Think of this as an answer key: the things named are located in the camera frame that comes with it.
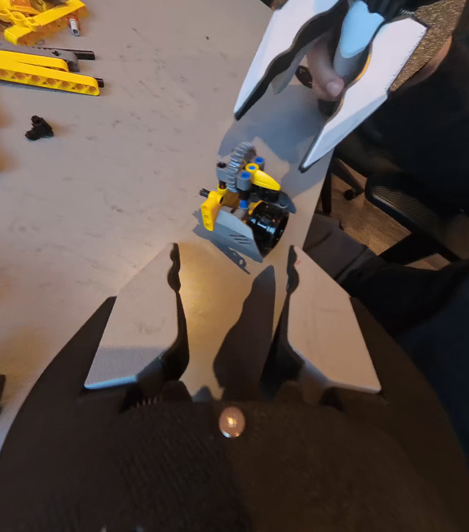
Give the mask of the person's right hand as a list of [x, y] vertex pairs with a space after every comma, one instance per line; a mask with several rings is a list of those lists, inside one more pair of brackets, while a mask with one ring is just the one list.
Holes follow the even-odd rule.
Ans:
[[312, 91], [326, 102], [334, 102], [344, 90], [344, 80], [333, 67], [339, 30], [329, 30], [311, 48], [307, 54], [307, 68], [312, 77]]

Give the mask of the black office chair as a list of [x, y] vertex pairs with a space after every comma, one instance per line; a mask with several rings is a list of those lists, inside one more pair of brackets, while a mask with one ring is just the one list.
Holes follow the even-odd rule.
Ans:
[[331, 214], [332, 178], [349, 186], [343, 192], [351, 201], [360, 195], [405, 228], [409, 234], [382, 252], [389, 263], [411, 265], [433, 255], [450, 263], [469, 260], [469, 216], [428, 194], [403, 173], [393, 171], [367, 178], [361, 185], [348, 166], [333, 157], [320, 195], [322, 213]]

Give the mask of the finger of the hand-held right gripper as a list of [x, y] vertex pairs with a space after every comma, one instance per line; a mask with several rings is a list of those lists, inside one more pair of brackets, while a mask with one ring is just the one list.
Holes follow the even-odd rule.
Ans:
[[314, 43], [343, 20], [343, 1], [286, 1], [276, 9], [239, 91], [239, 121], [269, 86], [282, 92]]
[[301, 172], [331, 152], [386, 101], [391, 85], [426, 32], [427, 27], [411, 17], [382, 25], [371, 41], [363, 70], [346, 86], [337, 111], [326, 121], [300, 163]]

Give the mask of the grey toothed rack beam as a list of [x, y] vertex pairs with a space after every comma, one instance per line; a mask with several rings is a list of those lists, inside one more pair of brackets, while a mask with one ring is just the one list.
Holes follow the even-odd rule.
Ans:
[[8, 41], [0, 40], [0, 58], [55, 70], [79, 73], [78, 61], [94, 61], [96, 56], [91, 50], [32, 47], [14, 45]]

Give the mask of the grey gear brick assembly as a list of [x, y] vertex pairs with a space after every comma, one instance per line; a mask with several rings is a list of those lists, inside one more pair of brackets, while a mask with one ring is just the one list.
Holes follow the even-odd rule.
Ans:
[[265, 171], [265, 159], [258, 156], [252, 143], [241, 142], [216, 164], [218, 188], [238, 196], [249, 203], [279, 201], [281, 186]]

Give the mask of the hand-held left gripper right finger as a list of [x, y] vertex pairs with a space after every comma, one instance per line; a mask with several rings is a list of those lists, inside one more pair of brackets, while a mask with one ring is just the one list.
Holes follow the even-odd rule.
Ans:
[[381, 383], [347, 292], [292, 245], [279, 325], [286, 380], [303, 395], [339, 388], [376, 395]]

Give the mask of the light grey desk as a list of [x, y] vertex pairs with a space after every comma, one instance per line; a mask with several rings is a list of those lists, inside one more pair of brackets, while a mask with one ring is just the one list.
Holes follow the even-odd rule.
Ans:
[[[0, 84], [0, 451], [31, 388], [105, 300], [167, 244], [179, 244], [191, 394], [221, 398], [212, 362], [253, 278], [272, 264], [275, 320], [288, 248], [302, 246], [328, 158], [298, 172], [318, 131], [305, 88], [269, 91], [233, 124], [233, 107], [271, 18], [261, 1], [85, 1], [83, 35], [57, 46], [92, 50], [81, 71], [98, 97]], [[54, 137], [28, 141], [31, 116]], [[220, 147], [253, 140], [296, 213], [263, 263], [194, 232], [198, 190], [216, 183]]]

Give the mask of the small yellow grey brick assembly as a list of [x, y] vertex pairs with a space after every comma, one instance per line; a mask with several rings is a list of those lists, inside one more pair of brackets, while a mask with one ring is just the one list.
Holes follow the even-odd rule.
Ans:
[[282, 190], [252, 185], [248, 190], [207, 190], [200, 214], [211, 239], [261, 262], [279, 243], [296, 208]]

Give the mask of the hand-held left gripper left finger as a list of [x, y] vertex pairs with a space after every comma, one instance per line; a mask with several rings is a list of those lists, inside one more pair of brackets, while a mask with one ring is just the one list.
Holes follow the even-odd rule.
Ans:
[[179, 380], [189, 363], [180, 252], [167, 244], [119, 291], [85, 380], [88, 390]]

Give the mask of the cluster of long yellow beams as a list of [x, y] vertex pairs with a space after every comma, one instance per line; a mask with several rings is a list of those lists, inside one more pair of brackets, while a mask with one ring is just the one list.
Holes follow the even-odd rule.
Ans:
[[[86, 6], [81, 1], [0, 1], [0, 40], [37, 47], [41, 41], [69, 27], [68, 18], [80, 19]], [[0, 58], [0, 81], [30, 87], [99, 96], [102, 81], [44, 66]]]

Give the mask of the small black connector brick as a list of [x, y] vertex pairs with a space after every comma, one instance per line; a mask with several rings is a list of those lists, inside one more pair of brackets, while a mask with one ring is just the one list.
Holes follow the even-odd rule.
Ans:
[[54, 137], [52, 126], [40, 116], [31, 116], [31, 128], [24, 134], [30, 142]]

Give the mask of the person's right forearm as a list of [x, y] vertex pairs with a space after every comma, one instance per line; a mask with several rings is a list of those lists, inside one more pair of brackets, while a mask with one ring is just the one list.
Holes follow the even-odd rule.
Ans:
[[402, 86], [370, 118], [396, 166], [469, 216], [469, 47], [453, 42], [437, 70]]

